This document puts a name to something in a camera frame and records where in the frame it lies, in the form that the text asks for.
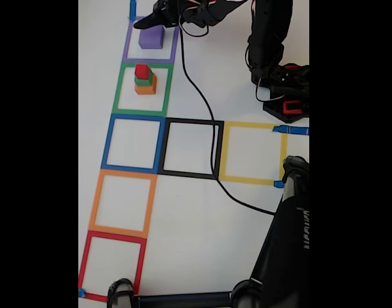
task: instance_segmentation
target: black square outline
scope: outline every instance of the black square outline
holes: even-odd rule
[[[193,172],[185,172],[185,171],[164,170],[164,160],[166,158],[167,142],[168,142],[168,138],[169,138],[171,123],[200,124],[200,125],[212,126],[212,122],[210,120],[180,119],[180,118],[176,118],[176,117],[167,117],[166,121],[165,121],[162,150],[161,150],[161,154],[160,154],[160,161],[158,163],[157,174],[183,176],[186,178],[205,178],[207,180],[215,180],[216,178],[218,178],[219,171],[220,171],[221,148],[223,146],[224,121],[214,121],[214,126],[219,127],[218,135],[217,135],[217,144],[216,144],[216,159],[215,159],[215,163],[214,163],[214,174],[216,175],[216,178],[214,177],[214,175],[207,175],[205,173],[193,173]]]

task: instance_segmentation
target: blue square outline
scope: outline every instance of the blue square outline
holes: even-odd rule
[[[157,137],[157,143],[156,143],[155,159],[153,161],[153,168],[150,169],[150,168],[128,167],[128,166],[118,166],[118,165],[108,165],[107,164],[108,151],[110,149],[110,142],[112,141],[114,121],[116,119],[160,122],[160,126],[158,127],[158,137]],[[166,121],[165,117],[159,117],[156,115],[112,114],[110,117],[110,123],[109,123],[108,131],[107,131],[105,150],[103,153],[103,158],[101,160],[101,168],[102,169],[109,169],[109,170],[157,174],[158,163],[160,162],[160,154],[162,151],[162,141],[163,141],[163,135],[164,135],[165,121]]]

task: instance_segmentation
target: red square outline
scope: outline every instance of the red square outline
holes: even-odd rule
[[[139,293],[139,288],[140,288],[140,279],[142,277],[144,252],[146,251],[147,240],[141,239],[140,237],[133,237],[128,235],[109,234],[109,233],[98,232],[98,231],[87,232],[86,245],[83,251],[83,259],[81,260],[81,266],[80,266],[78,287],[82,287],[83,285],[83,279],[85,277],[87,259],[89,255],[90,244],[92,242],[92,237],[101,237],[102,239],[115,239],[116,241],[124,241],[124,242],[140,244],[139,261],[137,262],[136,277],[134,278],[134,286],[133,286],[133,293],[134,295],[137,295]],[[99,302],[105,302],[105,303],[107,302],[107,296],[103,296],[103,295],[86,293],[85,298],[88,298],[89,300],[97,300]]]

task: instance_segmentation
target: green square outline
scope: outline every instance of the green square outline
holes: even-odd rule
[[[163,109],[161,111],[119,109],[119,100],[120,100],[120,93],[121,93],[121,85],[123,83],[124,71],[126,70],[127,67],[135,67],[136,66],[136,63],[125,62],[125,63],[122,63],[120,66],[119,79],[117,81],[116,95],[114,97],[112,113],[114,113],[114,114],[138,114],[138,115],[144,115],[144,116],[166,117],[167,107],[169,105],[171,78],[173,77],[174,64],[148,63],[147,65],[150,68],[154,68],[154,69],[168,69],[169,70],[169,72],[167,74],[166,91],[164,92]]]

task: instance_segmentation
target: stacked blocks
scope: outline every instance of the stacked blocks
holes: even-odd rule
[[[157,77],[146,64],[136,64],[134,75],[137,94],[156,94]]]
[[[164,28],[162,25],[140,31],[139,45],[142,49],[162,49]]]

